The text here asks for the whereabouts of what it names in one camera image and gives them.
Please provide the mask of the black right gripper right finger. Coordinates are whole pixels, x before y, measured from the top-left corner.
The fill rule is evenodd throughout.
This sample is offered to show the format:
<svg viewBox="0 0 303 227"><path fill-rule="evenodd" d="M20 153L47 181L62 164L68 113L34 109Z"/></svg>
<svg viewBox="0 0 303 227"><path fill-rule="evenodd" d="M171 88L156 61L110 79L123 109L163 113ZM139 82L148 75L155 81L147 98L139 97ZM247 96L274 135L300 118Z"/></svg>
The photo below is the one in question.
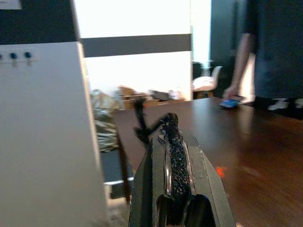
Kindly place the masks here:
<svg viewBox="0 0 303 227"><path fill-rule="evenodd" d="M195 137L171 115L171 224L180 227L235 227L227 195Z"/></svg>

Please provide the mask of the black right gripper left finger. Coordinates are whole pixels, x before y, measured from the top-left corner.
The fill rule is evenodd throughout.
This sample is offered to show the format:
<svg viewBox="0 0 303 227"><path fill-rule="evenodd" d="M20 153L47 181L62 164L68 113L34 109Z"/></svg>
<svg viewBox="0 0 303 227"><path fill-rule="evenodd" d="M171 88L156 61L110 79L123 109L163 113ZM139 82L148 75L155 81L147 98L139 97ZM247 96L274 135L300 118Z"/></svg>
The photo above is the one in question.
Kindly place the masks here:
<svg viewBox="0 0 303 227"><path fill-rule="evenodd" d="M128 227L167 227L166 152L163 147L153 150L149 136L163 125L177 125L178 117L168 113L150 128L146 126L144 114L137 114L137 118L140 127L134 131L145 147L145 154L134 176Z"/></svg>

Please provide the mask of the blue phone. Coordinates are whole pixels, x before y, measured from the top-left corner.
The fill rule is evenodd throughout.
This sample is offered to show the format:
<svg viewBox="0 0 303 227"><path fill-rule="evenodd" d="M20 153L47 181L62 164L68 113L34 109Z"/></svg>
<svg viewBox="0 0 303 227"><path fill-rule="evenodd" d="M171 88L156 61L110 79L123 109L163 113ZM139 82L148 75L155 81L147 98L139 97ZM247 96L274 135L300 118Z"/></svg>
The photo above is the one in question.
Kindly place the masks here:
<svg viewBox="0 0 303 227"><path fill-rule="evenodd" d="M225 109L236 108L245 98L243 96L233 96L230 99L223 100L219 106Z"/></svg>

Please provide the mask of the person's hand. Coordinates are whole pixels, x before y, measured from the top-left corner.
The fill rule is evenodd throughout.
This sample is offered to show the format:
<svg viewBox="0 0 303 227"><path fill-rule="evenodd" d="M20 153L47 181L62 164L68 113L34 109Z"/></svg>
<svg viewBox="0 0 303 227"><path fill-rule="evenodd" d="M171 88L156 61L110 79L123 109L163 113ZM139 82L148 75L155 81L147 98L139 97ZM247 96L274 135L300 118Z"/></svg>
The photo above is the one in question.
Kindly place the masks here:
<svg viewBox="0 0 303 227"><path fill-rule="evenodd" d="M244 97L239 95L239 86L229 86L223 93L224 100L236 100L242 102Z"/></svg>

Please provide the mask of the orange tape mark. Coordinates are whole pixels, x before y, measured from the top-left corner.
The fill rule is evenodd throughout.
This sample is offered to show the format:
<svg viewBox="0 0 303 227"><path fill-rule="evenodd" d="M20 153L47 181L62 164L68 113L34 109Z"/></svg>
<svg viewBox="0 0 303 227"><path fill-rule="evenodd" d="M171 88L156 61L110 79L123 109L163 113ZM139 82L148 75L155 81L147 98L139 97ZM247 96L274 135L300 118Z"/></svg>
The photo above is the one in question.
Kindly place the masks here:
<svg viewBox="0 0 303 227"><path fill-rule="evenodd" d="M226 167L224 167L224 166L216 166L215 170L216 170L217 174L219 175L219 177L221 179L223 179L225 177L226 170L227 170Z"/></svg>

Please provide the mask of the dark chair with wooden leg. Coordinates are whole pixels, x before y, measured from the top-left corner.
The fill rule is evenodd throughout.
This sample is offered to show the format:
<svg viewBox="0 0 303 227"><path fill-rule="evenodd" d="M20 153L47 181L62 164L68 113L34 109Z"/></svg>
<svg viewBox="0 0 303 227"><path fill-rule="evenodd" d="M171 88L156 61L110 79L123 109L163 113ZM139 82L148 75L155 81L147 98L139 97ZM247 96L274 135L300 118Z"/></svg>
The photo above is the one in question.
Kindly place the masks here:
<svg viewBox="0 0 303 227"><path fill-rule="evenodd" d="M118 147L110 152L102 152L104 184L112 187L111 198L125 198L130 204L134 173L141 160L141 150L133 134L117 135Z"/></svg>

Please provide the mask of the camouflage fabric bundle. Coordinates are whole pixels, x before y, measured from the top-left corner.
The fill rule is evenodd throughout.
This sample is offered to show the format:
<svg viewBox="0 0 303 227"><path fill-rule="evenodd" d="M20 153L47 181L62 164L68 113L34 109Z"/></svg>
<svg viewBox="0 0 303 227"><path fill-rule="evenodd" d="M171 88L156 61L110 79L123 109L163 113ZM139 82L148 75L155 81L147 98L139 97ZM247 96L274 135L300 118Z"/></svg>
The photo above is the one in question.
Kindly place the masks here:
<svg viewBox="0 0 303 227"><path fill-rule="evenodd" d="M109 96L99 89L92 91L90 99L99 151L110 152L118 148L118 132L113 120L113 112L122 110L124 106L118 96Z"/></svg>

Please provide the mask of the brown cardboard box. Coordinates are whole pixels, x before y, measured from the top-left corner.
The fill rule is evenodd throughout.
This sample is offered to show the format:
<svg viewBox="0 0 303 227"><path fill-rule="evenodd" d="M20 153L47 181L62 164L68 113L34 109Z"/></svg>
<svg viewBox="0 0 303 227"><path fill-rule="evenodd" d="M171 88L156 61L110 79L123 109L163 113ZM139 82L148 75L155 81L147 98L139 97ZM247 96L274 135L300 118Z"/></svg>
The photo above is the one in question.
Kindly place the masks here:
<svg viewBox="0 0 303 227"><path fill-rule="evenodd" d="M118 93L124 106L124 109L132 109L134 106L134 102L137 99L146 99L148 97L148 94L146 93L140 93L133 90L132 88L124 86L118 87Z"/></svg>

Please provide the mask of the white chair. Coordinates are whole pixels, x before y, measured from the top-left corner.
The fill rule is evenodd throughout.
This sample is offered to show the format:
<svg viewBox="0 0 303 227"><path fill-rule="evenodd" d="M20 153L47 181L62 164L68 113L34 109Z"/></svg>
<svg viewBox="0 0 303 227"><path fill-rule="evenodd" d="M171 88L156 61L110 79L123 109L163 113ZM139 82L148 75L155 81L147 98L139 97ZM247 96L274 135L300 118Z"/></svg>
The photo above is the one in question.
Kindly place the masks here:
<svg viewBox="0 0 303 227"><path fill-rule="evenodd" d="M208 98L214 96L214 90L217 88L219 75L223 66L215 66L212 71L209 68L201 70L200 77L193 79L192 91L193 99Z"/></svg>

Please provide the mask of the person's dark clothed torso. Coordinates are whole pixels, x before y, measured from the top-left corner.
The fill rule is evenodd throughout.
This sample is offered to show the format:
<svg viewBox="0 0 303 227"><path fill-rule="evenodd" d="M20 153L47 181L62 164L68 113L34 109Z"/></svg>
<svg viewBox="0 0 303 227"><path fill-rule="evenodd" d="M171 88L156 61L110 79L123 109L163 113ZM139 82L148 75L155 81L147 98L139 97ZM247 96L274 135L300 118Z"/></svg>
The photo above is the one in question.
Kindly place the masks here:
<svg viewBox="0 0 303 227"><path fill-rule="evenodd" d="M254 106L303 120L303 0L247 0L255 37Z"/></svg>

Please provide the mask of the white paper sheet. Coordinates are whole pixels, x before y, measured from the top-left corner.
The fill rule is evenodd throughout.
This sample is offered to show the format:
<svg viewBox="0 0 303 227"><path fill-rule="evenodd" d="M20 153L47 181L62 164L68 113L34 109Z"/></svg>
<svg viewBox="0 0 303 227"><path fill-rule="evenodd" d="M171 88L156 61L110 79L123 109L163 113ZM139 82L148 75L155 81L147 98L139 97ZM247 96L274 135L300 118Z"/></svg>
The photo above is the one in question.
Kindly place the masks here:
<svg viewBox="0 0 303 227"><path fill-rule="evenodd" d="M0 10L21 10L21 0L0 0Z"/></svg>

